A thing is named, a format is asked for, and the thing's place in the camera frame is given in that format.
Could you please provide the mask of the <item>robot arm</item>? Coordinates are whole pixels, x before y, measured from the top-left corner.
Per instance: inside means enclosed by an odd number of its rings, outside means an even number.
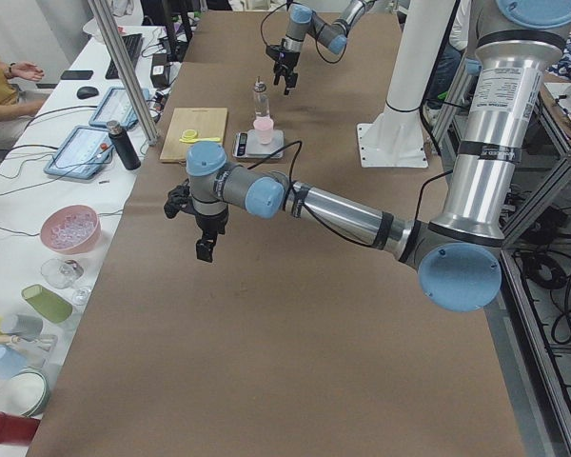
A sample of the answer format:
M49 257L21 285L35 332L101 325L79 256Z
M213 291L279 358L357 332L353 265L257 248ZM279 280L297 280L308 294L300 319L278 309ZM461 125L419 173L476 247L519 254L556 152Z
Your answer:
M196 255L210 261L230 207L261 218L283 210L353 244L391 252L417 271L424 294L442 308L488 305L502 282L502 205L544 72L562 56L571 1L481 1L472 7L472 25L479 80L443 210L431 221L404 221L289 175L232 163L212 142L187 152L187 179L169 193L166 216L195 218L202 232Z
M286 1L271 11L261 22L260 33L266 55L273 62L273 84L277 86L283 80L284 95L289 95L296 88L296 67L307 36L314 40L316 51L325 62L338 63L346 50L351 30L375 4L376 1L350 1L332 23L326 22L315 10L297 1ZM288 13L286 32L279 43L269 44L264 36L264 22L278 9L285 9Z

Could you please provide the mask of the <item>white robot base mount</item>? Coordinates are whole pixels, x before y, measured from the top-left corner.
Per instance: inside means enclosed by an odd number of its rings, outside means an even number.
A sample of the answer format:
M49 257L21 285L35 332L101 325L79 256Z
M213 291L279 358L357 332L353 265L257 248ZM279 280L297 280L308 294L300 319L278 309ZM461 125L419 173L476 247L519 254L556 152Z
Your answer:
M419 108L455 0L409 3L384 111L371 124L359 124L358 150L364 168L427 167Z

